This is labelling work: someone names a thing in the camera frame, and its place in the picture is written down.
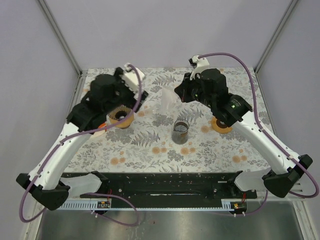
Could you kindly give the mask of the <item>white paper coffee filter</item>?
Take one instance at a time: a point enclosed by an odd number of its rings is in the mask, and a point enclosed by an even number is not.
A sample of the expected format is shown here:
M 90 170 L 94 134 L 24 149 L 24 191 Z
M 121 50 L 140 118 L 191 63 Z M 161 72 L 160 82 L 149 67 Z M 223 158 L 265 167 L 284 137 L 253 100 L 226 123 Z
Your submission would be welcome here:
M 177 100 L 177 95 L 173 88 L 168 86 L 162 87 L 160 111 L 165 114 Z

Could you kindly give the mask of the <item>clear glass dripper cone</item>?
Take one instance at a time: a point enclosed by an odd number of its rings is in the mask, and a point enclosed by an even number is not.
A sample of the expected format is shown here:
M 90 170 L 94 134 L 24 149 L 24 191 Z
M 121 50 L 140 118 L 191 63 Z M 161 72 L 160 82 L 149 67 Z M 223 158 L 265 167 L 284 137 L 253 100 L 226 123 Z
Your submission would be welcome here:
M 162 106 L 160 104 L 156 104 L 150 107 L 150 114 L 153 115 L 157 115 L 157 114 L 162 114 Z

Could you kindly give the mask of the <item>grey glass carafe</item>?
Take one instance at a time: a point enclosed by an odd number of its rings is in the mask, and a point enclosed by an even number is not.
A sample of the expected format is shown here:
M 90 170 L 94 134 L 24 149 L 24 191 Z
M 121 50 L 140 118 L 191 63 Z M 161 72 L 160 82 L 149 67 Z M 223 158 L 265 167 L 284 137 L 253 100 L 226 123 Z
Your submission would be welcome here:
M 189 123 L 183 119 L 177 119 L 173 124 L 171 139 L 175 144 L 183 145 L 188 140 Z

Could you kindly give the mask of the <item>orange coffee filter pack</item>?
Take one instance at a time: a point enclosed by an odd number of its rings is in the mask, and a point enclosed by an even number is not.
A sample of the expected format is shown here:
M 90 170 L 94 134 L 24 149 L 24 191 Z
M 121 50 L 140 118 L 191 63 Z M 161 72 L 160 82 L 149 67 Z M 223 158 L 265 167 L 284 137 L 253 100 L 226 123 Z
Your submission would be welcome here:
M 106 122 L 102 123 L 98 129 L 100 129 L 100 131 L 96 131 L 92 134 L 91 138 L 97 138 L 101 135 L 103 135 L 107 130 L 105 129 L 105 127 L 107 126 L 108 124 Z

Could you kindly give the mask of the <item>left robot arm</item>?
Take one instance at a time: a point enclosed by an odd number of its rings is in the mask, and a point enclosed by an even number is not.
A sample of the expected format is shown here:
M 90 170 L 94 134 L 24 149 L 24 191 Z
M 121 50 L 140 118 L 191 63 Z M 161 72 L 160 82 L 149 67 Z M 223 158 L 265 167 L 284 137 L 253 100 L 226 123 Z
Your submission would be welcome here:
M 51 150 L 29 173 L 21 173 L 16 182 L 50 211 L 58 209 L 72 197 L 93 193 L 102 198 L 109 186 L 101 173 L 93 171 L 78 177 L 62 174 L 79 148 L 106 122 L 107 115 L 117 107 L 126 106 L 137 112 L 148 96 L 142 90 L 145 74 L 140 70 L 122 70 L 113 75 L 99 74 L 90 89 L 66 118 L 62 131 Z

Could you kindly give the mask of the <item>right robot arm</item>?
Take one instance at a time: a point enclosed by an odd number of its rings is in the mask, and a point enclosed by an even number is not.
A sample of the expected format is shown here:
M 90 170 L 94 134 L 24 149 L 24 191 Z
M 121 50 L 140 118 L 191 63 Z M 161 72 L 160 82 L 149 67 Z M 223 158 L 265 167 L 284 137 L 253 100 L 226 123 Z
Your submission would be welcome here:
M 208 107 L 212 115 L 243 136 L 268 162 L 269 168 L 237 172 L 228 184 L 228 194 L 239 198 L 246 191 L 267 190 L 284 198 L 313 162 L 307 154 L 286 147 L 263 123 L 255 119 L 251 105 L 241 96 L 232 94 L 226 77 L 216 68 L 209 68 L 191 78 L 186 73 L 174 89 L 183 103 L 197 101 Z

